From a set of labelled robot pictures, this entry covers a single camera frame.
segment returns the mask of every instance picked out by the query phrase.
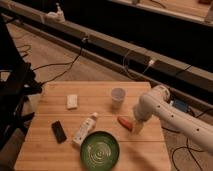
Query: paper cup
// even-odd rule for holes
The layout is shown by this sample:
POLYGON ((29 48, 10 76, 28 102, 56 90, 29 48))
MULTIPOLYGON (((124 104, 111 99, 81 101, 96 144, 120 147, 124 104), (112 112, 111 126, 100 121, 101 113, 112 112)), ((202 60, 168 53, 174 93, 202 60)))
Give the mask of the paper cup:
POLYGON ((114 88, 111 92, 112 108, 119 109, 124 102, 126 92, 122 88, 114 88))

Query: green plate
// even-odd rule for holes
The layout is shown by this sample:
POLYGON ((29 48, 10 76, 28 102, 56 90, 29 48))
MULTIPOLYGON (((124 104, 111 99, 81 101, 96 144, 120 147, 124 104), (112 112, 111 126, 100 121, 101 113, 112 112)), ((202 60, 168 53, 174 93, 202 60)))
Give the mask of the green plate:
POLYGON ((109 171, 119 157, 119 145, 109 133, 90 134, 81 145, 81 161, 89 171, 109 171))

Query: wooden tabletop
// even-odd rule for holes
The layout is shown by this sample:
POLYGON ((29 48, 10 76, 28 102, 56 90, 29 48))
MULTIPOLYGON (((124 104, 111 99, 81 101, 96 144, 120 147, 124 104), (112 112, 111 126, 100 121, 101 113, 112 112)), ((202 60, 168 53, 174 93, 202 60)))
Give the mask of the wooden tabletop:
MULTIPOLYGON (((198 0, 155 0, 155 2, 161 3, 169 11, 180 12, 201 18, 206 17, 210 8, 210 5, 200 4, 198 3, 198 0)), ((162 8, 161 5, 155 2, 150 0, 140 0, 141 4, 162 8)))
POLYGON ((51 82, 41 96, 25 142, 19 153, 17 171, 85 171, 79 150, 71 145, 74 133, 93 112, 99 113, 94 131, 111 133, 120 146, 120 156, 113 171, 167 171, 171 165, 157 117, 133 135, 117 122, 117 116, 133 117, 132 107, 144 92, 147 82, 51 82), (121 87, 126 98, 119 111, 111 109, 111 90, 121 87), (66 109, 66 95, 78 95, 78 108, 66 109), (59 120, 67 140, 57 144, 51 123, 59 120))

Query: bottle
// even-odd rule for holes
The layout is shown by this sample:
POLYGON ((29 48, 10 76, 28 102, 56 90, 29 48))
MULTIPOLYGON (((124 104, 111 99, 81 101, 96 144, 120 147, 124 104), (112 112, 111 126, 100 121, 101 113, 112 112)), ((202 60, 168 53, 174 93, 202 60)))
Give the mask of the bottle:
POLYGON ((81 124, 79 130, 75 133, 72 139, 74 145, 77 145, 78 147, 81 146, 89 132, 95 128, 97 117, 98 113, 95 112, 81 124))
POLYGON ((58 20, 59 22, 64 22, 65 21, 65 17, 64 17, 64 12, 61 10, 61 7, 59 5, 59 3, 56 3, 57 6, 57 14, 58 14, 58 20))

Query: orange object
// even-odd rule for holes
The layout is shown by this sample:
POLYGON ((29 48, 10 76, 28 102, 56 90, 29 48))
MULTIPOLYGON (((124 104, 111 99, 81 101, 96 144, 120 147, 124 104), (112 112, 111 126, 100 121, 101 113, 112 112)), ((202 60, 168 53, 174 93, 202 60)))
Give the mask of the orange object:
POLYGON ((124 128, 132 132, 133 124, 131 122, 127 121, 126 119, 120 116, 117 117, 117 120, 124 128))

